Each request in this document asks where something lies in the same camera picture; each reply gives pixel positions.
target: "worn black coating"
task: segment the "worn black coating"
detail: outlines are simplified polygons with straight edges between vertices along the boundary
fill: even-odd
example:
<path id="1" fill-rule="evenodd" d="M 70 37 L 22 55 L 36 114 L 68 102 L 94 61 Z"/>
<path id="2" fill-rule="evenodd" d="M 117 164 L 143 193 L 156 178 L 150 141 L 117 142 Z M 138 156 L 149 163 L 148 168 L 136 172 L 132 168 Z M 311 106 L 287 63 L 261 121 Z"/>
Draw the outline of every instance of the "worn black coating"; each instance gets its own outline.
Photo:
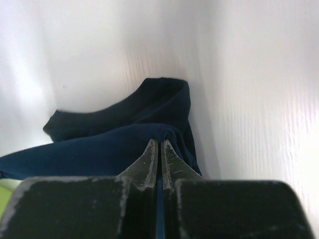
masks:
<path id="1" fill-rule="evenodd" d="M 165 238 L 314 238 L 288 185 L 204 180 L 168 140 L 160 149 L 150 140 L 117 177 L 27 179 L 11 197 L 0 238 L 154 239 L 160 173 Z"/>

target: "fabric fold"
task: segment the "fabric fold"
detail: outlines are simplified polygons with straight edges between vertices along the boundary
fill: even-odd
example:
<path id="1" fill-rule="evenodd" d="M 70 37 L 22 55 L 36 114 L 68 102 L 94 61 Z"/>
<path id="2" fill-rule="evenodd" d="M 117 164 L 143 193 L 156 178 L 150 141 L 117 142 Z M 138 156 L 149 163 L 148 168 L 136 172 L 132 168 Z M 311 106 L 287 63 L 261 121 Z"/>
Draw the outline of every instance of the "fabric fold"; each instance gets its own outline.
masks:
<path id="1" fill-rule="evenodd" d="M 178 156 L 200 173 L 189 109 L 186 81 L 147 78 L 126 99 L 104 110 L 56 111 L 43 127 L 54 143 L 0 158 L 0 175 L 114 176 L 139 158 L 151 138 L 169 139 Z"/>

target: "yellow-green object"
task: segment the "yellow-green object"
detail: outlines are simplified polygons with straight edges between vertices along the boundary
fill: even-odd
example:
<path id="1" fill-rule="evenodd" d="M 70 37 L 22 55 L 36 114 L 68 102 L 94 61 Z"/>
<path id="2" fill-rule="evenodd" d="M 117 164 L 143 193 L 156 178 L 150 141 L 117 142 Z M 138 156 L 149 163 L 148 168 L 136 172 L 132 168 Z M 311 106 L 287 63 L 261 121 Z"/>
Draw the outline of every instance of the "yellow-green object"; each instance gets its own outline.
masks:
<path id="1" fill-rule="evenodd" d="M 5 207 L 11 197 L 12 192 L 7 189 L 4 188 L 2 186 L 0 186 L 0 218 L 5 210 Z"/>

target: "white surface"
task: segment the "white surface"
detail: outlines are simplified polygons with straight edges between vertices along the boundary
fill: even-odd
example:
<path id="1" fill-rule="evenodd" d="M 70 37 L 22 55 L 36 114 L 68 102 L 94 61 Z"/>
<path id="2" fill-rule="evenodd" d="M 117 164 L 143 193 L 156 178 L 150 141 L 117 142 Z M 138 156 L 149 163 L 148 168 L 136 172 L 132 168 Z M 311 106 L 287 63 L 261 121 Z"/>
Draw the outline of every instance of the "white surface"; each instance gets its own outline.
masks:
<path id="1" fill-rule="evenodd" d="M 289 183 L 319 235 L 317 0 L 14 0 L 0 32 L 1 155 L 48 143 L 56 107 L 186 79 L 203 175 Z"/>

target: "dark blue cloth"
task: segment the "dark blue cloth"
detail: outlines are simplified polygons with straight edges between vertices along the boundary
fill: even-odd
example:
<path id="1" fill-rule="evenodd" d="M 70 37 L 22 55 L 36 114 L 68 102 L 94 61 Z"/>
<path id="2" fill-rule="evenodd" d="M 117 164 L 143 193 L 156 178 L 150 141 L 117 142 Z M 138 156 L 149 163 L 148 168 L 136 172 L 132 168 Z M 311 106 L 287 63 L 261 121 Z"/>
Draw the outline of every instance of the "dark blue cloth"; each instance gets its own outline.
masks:
<path id="1" fill-rule="evenodd" d="M 188 122 L 188 83 L 145 79 L 123 101 L 94 113 L 56 111 L 43 130 L 54 143 L 0 158 L 2 178 L 114 176 L 138 159 L 151 138 L 169 139 L 200 173 Z"/>

